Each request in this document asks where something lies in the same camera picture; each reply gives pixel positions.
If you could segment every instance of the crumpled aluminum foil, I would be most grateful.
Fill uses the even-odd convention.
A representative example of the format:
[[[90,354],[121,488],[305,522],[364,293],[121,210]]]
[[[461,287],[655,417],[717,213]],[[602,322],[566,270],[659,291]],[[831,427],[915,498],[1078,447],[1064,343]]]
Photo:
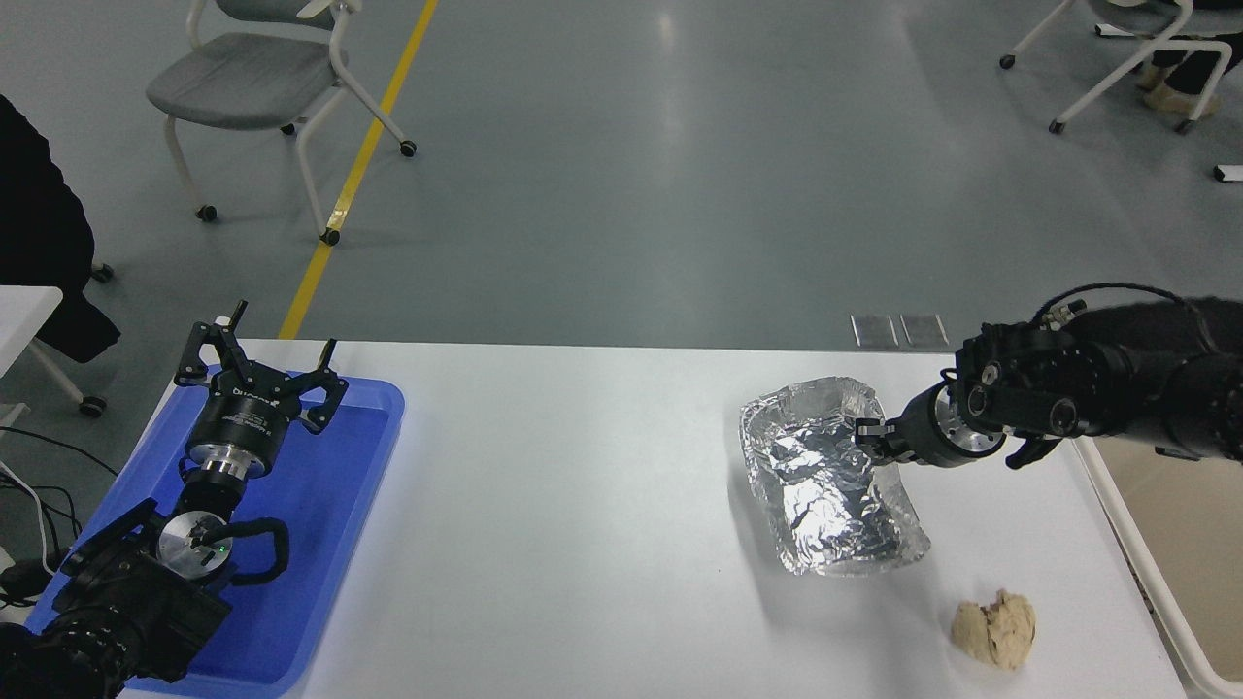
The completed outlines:
[[[855,418],[884,419],[853,378],[787,386],[742,408],[742,451],[782,562],[797,575],[863,576],[924,557],[930,542],[897,464],[873,466]]]

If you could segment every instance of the gray floor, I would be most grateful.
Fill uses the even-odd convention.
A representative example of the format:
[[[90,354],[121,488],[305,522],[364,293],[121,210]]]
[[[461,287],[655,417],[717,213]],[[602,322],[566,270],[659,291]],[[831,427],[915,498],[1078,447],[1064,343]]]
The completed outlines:
[[[272,337],[316,240],[292,143],[183,131],[220,209],[189,215],[145,83],[185,51],[181,4],[12,0],[0,92],[52,143],[118,279],[91,290],[124,337],[71,367],[107,396],[78,418],[32,359],[0,379],[20,427],[121,465],[191,321],[251,301]],[[1129,82],[1062,137],[1048,122],[1129,51],[1085,7],[1003,72],[1052,7],[955,0],[443,0],[302,337],[850,350],[850,313],[941,313],[951,342],[1076,284],[1243,296],[1243,93],[1188,137]],[[377,97],[421,1],[373,0],[351,66]],[[209,14],[204,35],[229,22]],[[312,143],[332,201],[369,122]],[[107,474],[9,435],[4,459],[89,511]],[[0,545],[35,550],[2,496]]]

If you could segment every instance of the gray chair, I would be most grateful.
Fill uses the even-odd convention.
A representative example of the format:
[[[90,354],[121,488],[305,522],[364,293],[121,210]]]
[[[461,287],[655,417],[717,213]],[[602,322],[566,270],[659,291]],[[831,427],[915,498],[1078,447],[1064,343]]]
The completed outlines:
[[[1144,39],[1140,47],[1120,65],[1114,72],[1105,76],[1078,102],[1058,114],[1049,124],[1050,133],[1062,133],[1075,114],[1083,111],[1093,100],[1100,97],[1106,90],[1114,86],[1126,73],[1137,68],[1155,51],[1209,51],[1218,53],[1217,66],[1213,68],[1199,101],[1191,114],[1183,119],[1175,131],[1187,133],[1199,119],[1208,104],[1208,100],[1217,88],[1217,82],[1226,72],[1226,63],[1231,58],[1231,46],[1224,41],[1208,41],[1207,37],[1236,34],[1243,31],[1243,10],[1201,10],[1193,11],[1193,0],[1172,0],[1173,4],[1161,0],[1145,0],[1139,5],[1124,6],[1109,0],[1088,0],[1091,10],[1104,21],[1114,25],[1125,32]],[[1002,56],[1001,66],[1009,70],[1014,66],[1016,57],[1022,53],[1045,29],[1063,12],[1070,9],[1075,0],[1063,0],[1052,12],[1033,29],[1009,53]],[[1181,39],[1202,37],[1201,40]]]
[[[298,165],[311,203],[316,233],[328,245],[341,240],[341,231],[329,228],[316,194],[314,179],[307,163],[306,143],[324,118],[353,95],[367,106],[398,141],[401,154],[413,157],[415,144],[372,100],[370,95],[346,70],[341,44],[349,16],[360,7],[359,0],[311,2],[307,0],[215,0],[235,20],[247,22],[286,22],[329,32],[328,41],[285,39],[266,34],[230,32],[199,41],[199,19],[206,0],[193,0],[186,34],[193,51],[155,77],[147,87],[147,98],[168,114],[164,137],[173,153],[177,172],[190,195],[195,216],[203,221],[216,218],[216,209],[205,203],[190,178],[185,155],[177,139],[177,121],[231,129],[259,131],[280,128],[293,136],[293,126],[326,92],[333,95],[307,119],[297,137]],[[321,10],[307,17],[307,11]]]

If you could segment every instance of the shoe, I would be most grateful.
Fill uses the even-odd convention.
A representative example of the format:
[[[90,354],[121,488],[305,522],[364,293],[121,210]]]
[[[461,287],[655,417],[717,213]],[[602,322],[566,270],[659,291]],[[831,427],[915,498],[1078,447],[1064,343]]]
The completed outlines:
[[[1152,63],[1144,63],[1144,71],[1140,73],[1140,80],[1135,82],[1135,87],[1139,87],[1144,92],[1152,92],[1156,86],[1165,82],[1165,78],[1170,77],[1173,72],[1175,66],[1166,68],[1158,68]]]
[[[1158,112],[1175,112],[1178,114],[1191,116],[1192,109],[1196,108],[1196,102],[1199,101],[1199,95],[1187,95],[1186,92],[1178,92],[1177,90],[1170,87],[1166,83],[1160,83],[1144,96],[1144,103],[1151,109]],[[1204,106],[1204,113],[1199,118],[1211,117],[1217,113],[1217,109],[1222,108],[1222,98],[1213,95],[1208,98],[1208,104]]]

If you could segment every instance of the dough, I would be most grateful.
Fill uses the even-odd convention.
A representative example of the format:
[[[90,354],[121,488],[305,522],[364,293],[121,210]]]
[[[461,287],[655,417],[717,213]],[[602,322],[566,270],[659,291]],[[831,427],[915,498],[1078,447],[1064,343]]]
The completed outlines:
[[[950,631],[953,644],[981,663],[1013,670],[1027,660],[1035,641],[1035,609],[1022,595],[997,591],[997,602],[958,604]]]

